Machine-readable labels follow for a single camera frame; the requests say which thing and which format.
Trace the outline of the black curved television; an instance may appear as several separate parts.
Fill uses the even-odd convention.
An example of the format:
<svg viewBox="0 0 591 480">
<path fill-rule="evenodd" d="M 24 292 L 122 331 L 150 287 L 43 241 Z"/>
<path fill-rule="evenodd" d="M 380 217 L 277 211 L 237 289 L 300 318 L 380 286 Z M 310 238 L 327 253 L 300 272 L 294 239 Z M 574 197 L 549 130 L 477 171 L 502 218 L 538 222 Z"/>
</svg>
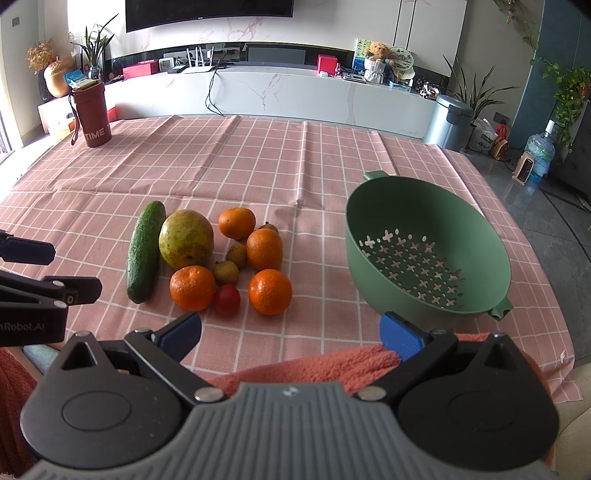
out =
<svg viewBox="0 0 591 480">
<path fill-rule="evenodd" d="M 233 18 L 280 17 L 294 14 L 293 0 L 126 0 L 126 31 L 183 21 Z"/>
</svg>

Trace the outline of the orange tangerine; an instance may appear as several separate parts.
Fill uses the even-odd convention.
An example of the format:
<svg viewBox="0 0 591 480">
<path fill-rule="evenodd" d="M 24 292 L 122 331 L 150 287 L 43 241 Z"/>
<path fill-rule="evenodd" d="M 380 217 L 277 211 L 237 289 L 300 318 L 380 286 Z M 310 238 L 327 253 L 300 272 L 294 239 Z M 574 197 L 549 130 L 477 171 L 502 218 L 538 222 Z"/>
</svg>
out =
<svg viewBox="0 0 591 480">
<path fill-rule="evenodd" d="M 274 316 L 283 313 L 293 299 L 290 279 L 279 270 L 259 271 L 249 281 L 249 303 L 257 313 Z"/>
<path fill-rule="evenodd" d="M 249 235 L 245 244 L 249 266 L 256 271 L 280 270 L 283 263 L 283 240 L 271 229 L 259 229 Z"/>
<path fill-rule="evenodd" d="M 222 235 L 242 240 L 248 238 L 256 227 L 256 215 L 249 208 L 229 208 L 219 214 L 217 223 Z"/>
<path fill-rule="evenodd" d="M 174 272 L 169 280 L 169 293 L 181 309 L 199 312 L 206 309 L 215 293 L 214 276 L 204 266 L 190 265 Z"/>
</svg>

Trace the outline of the salmon pink towel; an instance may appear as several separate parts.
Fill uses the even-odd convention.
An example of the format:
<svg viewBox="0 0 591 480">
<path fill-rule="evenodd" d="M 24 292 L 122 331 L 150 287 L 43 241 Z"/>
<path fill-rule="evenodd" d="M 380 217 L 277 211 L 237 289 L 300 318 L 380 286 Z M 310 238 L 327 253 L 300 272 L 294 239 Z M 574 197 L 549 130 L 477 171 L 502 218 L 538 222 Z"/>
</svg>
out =
<svg viewBox="0 0 591 480">
<path fill-rule="evenodd" d="M 428 337 L 204 380 L 133 332 L 1 370 L 5 479 L 548 479 L 559 419 L 505 335 Z"/>
</svg>

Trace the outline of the green cucumber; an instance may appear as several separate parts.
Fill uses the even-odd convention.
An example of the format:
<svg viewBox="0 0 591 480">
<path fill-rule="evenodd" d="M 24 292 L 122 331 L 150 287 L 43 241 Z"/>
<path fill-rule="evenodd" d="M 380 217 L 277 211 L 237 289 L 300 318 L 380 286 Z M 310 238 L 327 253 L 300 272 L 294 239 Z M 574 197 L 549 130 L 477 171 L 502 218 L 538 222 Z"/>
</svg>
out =
<svg viewBox="0 0 591 480">
<path fill-rule="evenodd" d="M 158 237 L 165 219 L 163 203 L 152 201 L 134 226 L 126 262 L 126 293 L 135 304 L 149 300 L 156 284 L 160 266 Z"/>
</svg>

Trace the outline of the small brown fruit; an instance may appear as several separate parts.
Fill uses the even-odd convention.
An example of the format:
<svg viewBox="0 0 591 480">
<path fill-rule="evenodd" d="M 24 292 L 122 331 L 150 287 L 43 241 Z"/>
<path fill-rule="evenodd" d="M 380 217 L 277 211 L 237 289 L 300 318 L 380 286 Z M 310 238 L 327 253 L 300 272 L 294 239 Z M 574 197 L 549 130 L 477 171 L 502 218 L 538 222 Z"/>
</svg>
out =
<svg viewBox="0 0 591 480">
<path fill-rule="evenodd" d="M 245 268 L 249 263 L 245 245 L 239 242 L 233 243 L 226 252 L 225 260 L 235 264 L 238 269 Z"/>
<path fill-rule="evenodd" d="M 279 229 L 277 229 L 276 226 L 274 226 L 273 224 L 270 224 L 269 222 L 264 222 L 264 224 L 259 227 L 259 230 L 263 230 L 263 229 L 270 230 L 276 234 L 279 234 Z"/>
<path fill-rule="evenodd" d="M 239 279 L 239 269 L 235 263 L 229 260 L 216 262 L 211 273 L 218 285 L 235 285 Z"/>
</svg>

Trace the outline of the green potted plant left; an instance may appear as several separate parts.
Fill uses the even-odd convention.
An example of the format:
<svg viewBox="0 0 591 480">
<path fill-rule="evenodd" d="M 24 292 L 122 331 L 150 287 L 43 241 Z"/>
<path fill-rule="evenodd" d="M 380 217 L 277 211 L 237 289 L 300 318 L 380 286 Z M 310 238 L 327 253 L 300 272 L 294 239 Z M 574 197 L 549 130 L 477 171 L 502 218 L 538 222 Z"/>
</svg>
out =
<svg viewBox="0 0 591 480">
<path fill-rule="evenodd" d="M 79 42 L 71 41 L 73 46 L 79 47 L 82 54 L 88 60 L 87 76 L 92 80 L 102 79 L 102 67 L 100 62 L 106 48 L 114 38 L 114 34 L 105 33 L 109 24 L 117 18 L 113 15 L 106 23 L 95 25 L 91 30 L 85 28 L 84 35 Z"/>
</svg>

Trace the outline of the pink checkered tablecloth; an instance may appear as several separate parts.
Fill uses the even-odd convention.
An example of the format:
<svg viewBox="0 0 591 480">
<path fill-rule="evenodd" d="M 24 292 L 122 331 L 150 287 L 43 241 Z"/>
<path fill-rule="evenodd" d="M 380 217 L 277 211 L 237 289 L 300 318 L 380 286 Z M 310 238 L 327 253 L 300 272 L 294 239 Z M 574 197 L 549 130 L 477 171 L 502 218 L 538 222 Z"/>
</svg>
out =
<svg viewBox="0 0 591 480">
<path fill-rule="evenodd" d="M 246 117 L 120 121 L 97 148 L 62 141 L 1 202 L 1 227 L 47 241 L 46 266 L 15 271 L 97 277 L 98 301 L 75 307 L 69 332 L 100 339 L 138 327 L 158 329 L 179 311 L 162 268 L 151 299 L 126 294 L 125 263 L 137 216 L 151 201 L 168 212 L 191 209 L 215 221 L 245 206 L 283 239 L 283 273 L 294 287 L 290 309 L 263 317 L 242 303 L 222 318 L 202 314 L 204 333 L 184 359 L 204 376 L 375 343 L 378 314 L 360 297 L 346 267 L 346 199 L 368 171 L 442 186 L 486 216 L 503 240 L 512 269 L 512 311 L 461 325 L 468 333 L 508 333 L 544 372 L 556 402 L 577 401 L 575 353 L 557 299 L 530 243 L 483 176 L 462 154 L 375 131 L 315 122 Z"/>
</svg>

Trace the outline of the hanging vine plant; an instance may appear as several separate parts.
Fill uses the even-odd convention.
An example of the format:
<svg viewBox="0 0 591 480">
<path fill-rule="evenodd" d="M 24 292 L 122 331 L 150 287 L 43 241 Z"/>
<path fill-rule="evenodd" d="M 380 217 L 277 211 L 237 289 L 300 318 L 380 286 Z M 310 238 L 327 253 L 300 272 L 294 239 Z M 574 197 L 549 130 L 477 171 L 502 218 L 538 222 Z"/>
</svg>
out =
<svg viewBox="0 0 591 480">
<path fill-rule="evenodd" d="M 536 50 L 510 129 L 509 143 L 523 148 L 528 138 L 552 120 L 554 140 L 570 149 L 572 125 L 590 85 L 590 3 L 545 1 L 537 27 Z"/>
</svg>

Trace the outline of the small red tomato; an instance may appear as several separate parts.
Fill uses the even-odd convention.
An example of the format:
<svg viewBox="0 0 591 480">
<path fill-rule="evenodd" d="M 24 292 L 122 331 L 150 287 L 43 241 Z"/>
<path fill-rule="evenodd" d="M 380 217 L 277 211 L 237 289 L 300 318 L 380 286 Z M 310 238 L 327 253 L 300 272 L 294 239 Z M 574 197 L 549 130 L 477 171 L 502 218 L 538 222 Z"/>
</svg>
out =
<svg viewBox="0 0 591 480">
<path fill-rule="evenodd" d="M 214 294 L 213 307 L 221 316 L 231 316 L 238 312 L 240 307 L 238 288 L 229 284 L 219 287 Z"/>
</svg>

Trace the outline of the blue water jug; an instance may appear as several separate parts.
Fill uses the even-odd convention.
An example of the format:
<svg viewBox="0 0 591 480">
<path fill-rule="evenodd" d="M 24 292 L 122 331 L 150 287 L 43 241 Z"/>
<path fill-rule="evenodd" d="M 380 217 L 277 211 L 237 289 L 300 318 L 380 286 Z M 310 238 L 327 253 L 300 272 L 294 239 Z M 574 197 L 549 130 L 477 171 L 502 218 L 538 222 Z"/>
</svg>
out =
<svg viewBox="0 0 591 480">
<path fill-rule="evenodd" d="M 545 130 L 541 133 L 531 135 L 526 142 L 525 150 L 530 153 L 534 160 L 529 180 L 534 183 L 541 183 L 547 175 L 551 162 L 555 155 L 555 146 L 552 133 L 555 122 L 549 120 Z"/>
</svg>

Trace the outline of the silver pedal trash bin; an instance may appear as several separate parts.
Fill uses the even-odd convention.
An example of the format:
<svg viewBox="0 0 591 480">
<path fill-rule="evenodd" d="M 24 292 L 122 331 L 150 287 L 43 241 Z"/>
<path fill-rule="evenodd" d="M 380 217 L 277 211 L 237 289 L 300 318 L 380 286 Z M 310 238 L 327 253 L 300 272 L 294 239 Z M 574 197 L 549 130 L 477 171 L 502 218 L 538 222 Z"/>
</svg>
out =
<svg viewBox="0 0 591 480">
<path fill-rule="evenodd" d="M 473 116 L 474 110 L 466 103 L 447 95 L 438 95 L 424 143 L 461 151 L 468 142 Z"/>
</svg>

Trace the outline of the red box right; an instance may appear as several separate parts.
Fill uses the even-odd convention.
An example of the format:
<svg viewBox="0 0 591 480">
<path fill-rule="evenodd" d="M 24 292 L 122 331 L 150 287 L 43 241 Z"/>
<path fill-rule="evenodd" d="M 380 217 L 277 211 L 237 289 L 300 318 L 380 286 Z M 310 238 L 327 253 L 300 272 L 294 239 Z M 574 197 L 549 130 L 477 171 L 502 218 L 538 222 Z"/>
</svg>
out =
<svg viewBox="0 0 591 480">
<path fill-rule="evenodd" d="M 339 71 L 339 60 L 337 57 L 327 54 L 318 55 L 318 75 L 335 76 Z"/>
</svg>

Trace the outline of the white plastic bag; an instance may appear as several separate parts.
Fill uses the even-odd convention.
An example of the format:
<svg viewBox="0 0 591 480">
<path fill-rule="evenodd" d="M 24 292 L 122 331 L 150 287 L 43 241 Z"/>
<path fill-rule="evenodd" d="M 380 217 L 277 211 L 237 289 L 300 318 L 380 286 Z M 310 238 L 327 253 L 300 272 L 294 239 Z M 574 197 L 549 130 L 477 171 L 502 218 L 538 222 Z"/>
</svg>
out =
<svg viewBox="0 0 591 480">
<path fill-rule="evenodd" d="M 497 134 L 491 123 L 487 119 L 476 118 L 472 122 L 473 132 L 468 141 L 468 148 L 475 152 L 488 153 Z"/>
</svg>

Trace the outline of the white wifi router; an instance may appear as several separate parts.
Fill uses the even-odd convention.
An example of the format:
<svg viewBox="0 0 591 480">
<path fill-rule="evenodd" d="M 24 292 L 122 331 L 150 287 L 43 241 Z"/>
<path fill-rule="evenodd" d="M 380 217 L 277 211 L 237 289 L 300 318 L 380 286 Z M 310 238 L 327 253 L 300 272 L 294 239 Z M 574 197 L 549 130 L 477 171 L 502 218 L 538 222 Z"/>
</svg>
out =
<svg viewBox="0 0 591 480">
<path fill-rule="evenodd" d="M 214 70 L 214 47 L 204 48 L 201 46 L 195 47 L 193 50 L 186 49 L 186 67 L 183 73 L 206 73 Z"/>
</svg>

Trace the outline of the green colander bowl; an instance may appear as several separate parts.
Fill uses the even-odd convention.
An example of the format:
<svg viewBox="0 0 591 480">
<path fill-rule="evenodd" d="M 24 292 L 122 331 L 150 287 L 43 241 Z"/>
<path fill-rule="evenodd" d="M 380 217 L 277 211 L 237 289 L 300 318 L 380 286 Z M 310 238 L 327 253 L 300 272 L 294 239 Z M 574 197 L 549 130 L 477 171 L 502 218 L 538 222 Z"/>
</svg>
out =
<svg viewBox="0 0 591 480">
<path fill-rule="evenodd" d="M 427 181 L 368 172 L 346 202 L 346 258 L 361 297 L 422 330 L 513 308 L 503 241 L 485 216 Z"/>
</svg>

